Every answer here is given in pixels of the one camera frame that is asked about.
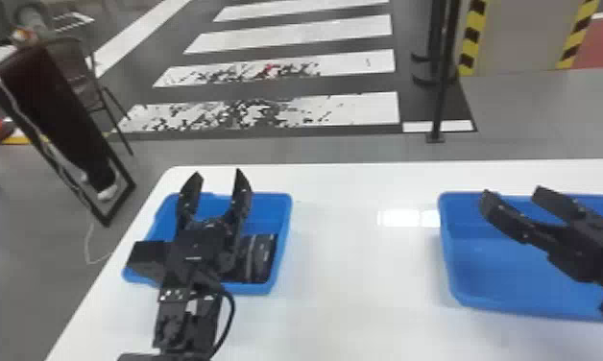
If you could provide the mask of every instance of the blue plastic tray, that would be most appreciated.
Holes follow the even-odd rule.
[[[445,193],[438,202],[449,290],[454,298],[476,308],[602,321],[597,307],[603,301],[603,288],[572,280],[550,264],[543,251],[495,229],[478,210],[480,195]],[[603,215],[603,196],[572,197]],[[528,217],[562,224],[529,197],[502,198]]]
[[[156,213],[154,224],[145,237],[147,241],[172,241],[176,234],[176,202],[178,193],[170,194],[162,201]],[[290,212],[293,206],[292,199],[285,193],[254,193],[253,204],[248,219],[243,226],[243,235],[276,233],[277,250],[273,260],[270,278],[265,283],[235,283],[226,282],[228,291],[235,295],[266,295],[270,293],[275,282],[283,252],[286,247],[286,238],[290,223]],[[229,196],[201,193],[199,208],[196,213],[197,220],[222,215],[229,207]],[[125,268],[122,277],[133,283],[145,283],[157,287],[151,279],[143,277],[130,268]]]

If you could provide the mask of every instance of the white tabletop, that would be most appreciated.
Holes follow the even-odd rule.
[[[457,304],[447,291],[435,211],[445,191],[529,195],[541,184],[603,193],[603,159],[240,167],[255,191],[289,193],[294,205],[272,294],[237,297],[215,361],[603,360],[601,323]],[[195,171],[205,177],[204,191],[231,191],[233,166],[165,172],[48,361],[156,353],[157,291],[120,273],[164,197]]]

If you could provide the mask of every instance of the yellow and black warning stripe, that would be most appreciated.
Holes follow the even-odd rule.
[[[591,17],[597,11],[599,0],[585,0],[579,7],[575,22],[572,26],[572,32],[566,39],[564,50],[559,61],[557,61],[557,69],[568,69],[577,57],[579,47],[586,37],[586,32],[591,24]]]
[[[462,76],[474,74],[474,66],[481,48],[481,37],[485,29],[489,0],[471,0],[470,10],[463,33],[461,58],[458,61],[458,73]]]

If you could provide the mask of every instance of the chair leg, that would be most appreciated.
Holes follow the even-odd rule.
[[[118,107],[118,109],[122,113],[122,116],[127,118],[127,120],[129,120],[131,122],[131,119],[129,119],[129,117],[127,116],[127,113],[120,105],[120,102],[118,102],[118,99],[113,96],[113,93],[111,93],[109,88],[106,86],[103,86],[102,89],[107,93],[109,98],[111,98],[113,103]],[[129,142],[127,141],[127,137],[122,133],[122,131],[120,130],[120,127],[118,127],[118,123],[115,121],[115,118],[113,118],[113,114],[111,113],[111,110],[109,109],[109,105],[104,100],[103,100],[103,104],[105,106],[105,109],[107,110],[107,113],[109,114],[109,119],[111,120],[111,123],[113,123],[113,127],[118,131],[118,134],[120,135],[120,139],[122,139],[122,142],[125,143],[125,147],[127,147],[127,151],[129,151],[129,154],[133,156],[132,146],[129,145]]]

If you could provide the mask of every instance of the gray floor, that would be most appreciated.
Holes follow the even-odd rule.
[[[417,134],[147,141],[129,158],[115,144],[139,186],[110,229],[96,225],[92,256],[115,247],[174,165],[603,157],[602,69],[465,79],[464,88],[479,133],[442,145]],[[42,360],[103,265],[84,262],[93,221],[31,147],[0,146],[0,185],[0,361]]]

